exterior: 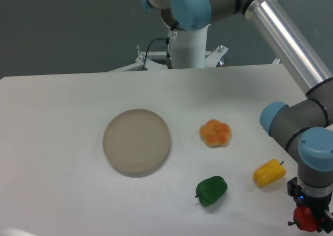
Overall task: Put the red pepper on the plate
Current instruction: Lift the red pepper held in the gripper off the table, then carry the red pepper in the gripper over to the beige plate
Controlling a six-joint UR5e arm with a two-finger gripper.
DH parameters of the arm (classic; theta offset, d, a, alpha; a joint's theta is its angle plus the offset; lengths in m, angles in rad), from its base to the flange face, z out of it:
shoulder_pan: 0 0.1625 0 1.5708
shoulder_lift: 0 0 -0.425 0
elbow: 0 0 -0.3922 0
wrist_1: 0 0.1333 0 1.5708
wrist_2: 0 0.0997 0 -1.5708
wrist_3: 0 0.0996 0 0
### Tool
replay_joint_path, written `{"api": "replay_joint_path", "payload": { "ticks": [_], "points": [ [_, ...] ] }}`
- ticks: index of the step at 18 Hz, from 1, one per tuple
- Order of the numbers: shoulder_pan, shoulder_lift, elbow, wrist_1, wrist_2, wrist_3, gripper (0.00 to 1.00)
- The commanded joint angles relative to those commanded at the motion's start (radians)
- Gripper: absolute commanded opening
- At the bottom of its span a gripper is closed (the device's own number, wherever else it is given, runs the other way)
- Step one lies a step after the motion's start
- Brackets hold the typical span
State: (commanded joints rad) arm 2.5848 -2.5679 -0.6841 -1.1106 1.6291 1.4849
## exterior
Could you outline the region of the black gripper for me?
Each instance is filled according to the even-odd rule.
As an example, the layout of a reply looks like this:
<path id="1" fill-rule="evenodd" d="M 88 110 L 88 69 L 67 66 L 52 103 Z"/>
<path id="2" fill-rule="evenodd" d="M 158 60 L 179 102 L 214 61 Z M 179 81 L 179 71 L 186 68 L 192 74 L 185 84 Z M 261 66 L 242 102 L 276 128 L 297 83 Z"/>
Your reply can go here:
<path id="1" fill-rule="evenodd" d="M 308 207 L 314 218 L 320 220 L 317 232 L 332 232 L 332 213 L 329 204 L 332 198 L 332 184 L 326 187 L 312 187 L 301 179 L 294 177 L 287 182 L 287 193 L 296 203 L 296 206 Z"/>

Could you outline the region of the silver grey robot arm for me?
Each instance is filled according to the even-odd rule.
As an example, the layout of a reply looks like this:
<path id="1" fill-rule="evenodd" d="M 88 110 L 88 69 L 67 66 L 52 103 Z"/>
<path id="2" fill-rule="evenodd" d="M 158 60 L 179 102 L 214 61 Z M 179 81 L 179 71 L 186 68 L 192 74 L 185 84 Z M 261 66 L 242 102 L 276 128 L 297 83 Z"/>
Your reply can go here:
<path id="1" fill-rule="evenodd" d="M 142 0 L 146 9 L 159 9 L 169 26 L 166 37 L 169 68 L 204 66 L 205 51 L 194 39 L 175 38 L 194 33 L 225 17 L 241 13 L 254 23 L 306 99 L 288 106 L 265 107 L 260 124 L 297 163 L 298 174 L 287 192 L 296 204 L 294 225 L 303 231 L 332 232 L 332 72 L 293 24 L 278 0 Z"/>

